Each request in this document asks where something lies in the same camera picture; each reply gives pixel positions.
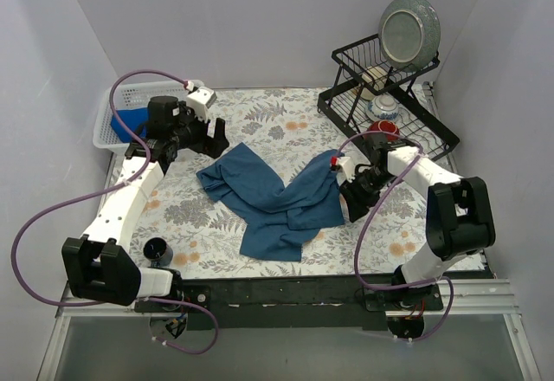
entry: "white wall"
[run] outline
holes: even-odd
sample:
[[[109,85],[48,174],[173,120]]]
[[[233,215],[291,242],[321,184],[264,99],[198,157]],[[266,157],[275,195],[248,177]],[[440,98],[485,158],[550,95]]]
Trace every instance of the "white wall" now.
[[[465,175],[487,182],[507,276],[543,379],[554,379],[554,0],[479,0],[436,82]]]
[[[118,74],[155,67],[212,87],[305,87],[332,84],[331,52],[376,33],[392,0],[78,1]],[[476,0],[429,1],[445,58]]]
[[[115,73],[76,0],[0,0],[0,368],[2,379],[35,379],[55,308],[17,284],[10,246],[38,210],[97,190],[107,154],[92,146],[101,92]],[[46,216],[24,237],[24,276],[59,300],[66,276],[61,245],[78,236],[98,201]]]

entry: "white plastic basket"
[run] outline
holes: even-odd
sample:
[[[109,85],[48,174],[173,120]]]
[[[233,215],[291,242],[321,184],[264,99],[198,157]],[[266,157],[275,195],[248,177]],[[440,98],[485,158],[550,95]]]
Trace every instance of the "white plastic basket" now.
[[[195,85],[202,87],[202,81],[192,80]],[[96,122],[94,123],[93,144],[99,149],[108,149],[116,154],[125,154],[128,143],[122,143],[118,135],[112,129],[112,108],[108,104],[108,89],[102,97]],[[148,101],[156,95],[171,95],[184,100],[188,91],[183,84],[175,81],[143,82],[139,84],[120,85],[113,96],[113,104],[118,110],[132,110],[133,108],[144,108]]]

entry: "white bowl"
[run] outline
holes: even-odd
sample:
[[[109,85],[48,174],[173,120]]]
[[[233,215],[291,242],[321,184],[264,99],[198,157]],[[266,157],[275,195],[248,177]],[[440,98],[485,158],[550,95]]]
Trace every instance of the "white bowl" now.
[[[387,81],[387,71],[381,67],[368,67],[362,73],[362,79],[378,91],[384,88],[384,83]],[[361,96],[364,100],[368,101],[373,100],[375,97],[375,95],[367,88],[364,88]]]
[[[370,119],[387,119],[398,117],[398,102],[390,94],[382,94],[367,103],[365,113]]]

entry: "blue cloth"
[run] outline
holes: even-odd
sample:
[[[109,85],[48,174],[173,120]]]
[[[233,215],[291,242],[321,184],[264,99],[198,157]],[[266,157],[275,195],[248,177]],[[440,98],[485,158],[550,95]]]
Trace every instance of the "blue cloth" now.
[[[241,254],[260,260],[299,262],[302,244],[321,228],[345,223],[331,157],[321,153],[286,188],[258,155],[240,143],[196,176],[208,196],[247,223]]]
[[[118,110],[118,115],[132,131],[135,131],[137,127],[148,120],[148,108],[145,107],[135,108],[134,110]],[[131,136],[125,130],[123,130],[123,127],[118,123],[113,115],[110,125],[123,143],[131,143]],[[145,135],[146,129],[144,128],[142,133],[140,134],[140,137],[144,137]]]

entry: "floral tablecloth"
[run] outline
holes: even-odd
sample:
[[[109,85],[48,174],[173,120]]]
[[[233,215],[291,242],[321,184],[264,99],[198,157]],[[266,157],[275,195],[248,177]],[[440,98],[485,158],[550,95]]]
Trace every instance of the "floral tablecloth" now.
[[[210,111],[213,118],[227,121],[230,148],[244,142],[288,184],[314,156],[336,149],[345,141],[344,134],[317,112],[317,99],[322,91],[321,88],[220,90]],[[420,102],[427,105],[421,88],[415,86],[415,92]],[[345,153],[356,163],[367,163],[354,145],[348,145]],[[113,179],[119,175],[121,163],[122,158],[116,160]],[[212,163],[214,160],[207,156],[180,152],[151,194],[132,238],[130,255],[138,265],[148,265],[142,256],[146,241],[162,236],[173,248],[171,267],[186,279],[353,273],[354,247],[364,219],[322,229],[305,244],[301,262],[264,262],[240,255],[245,222],[222,203],[212,203],[196,179],[196,172]],[[424,200],[401,184],[368,229],[360,270],[394,271],[424,244],[424,227]],[[480,255],[454,266],[456,270],[483,268]]]

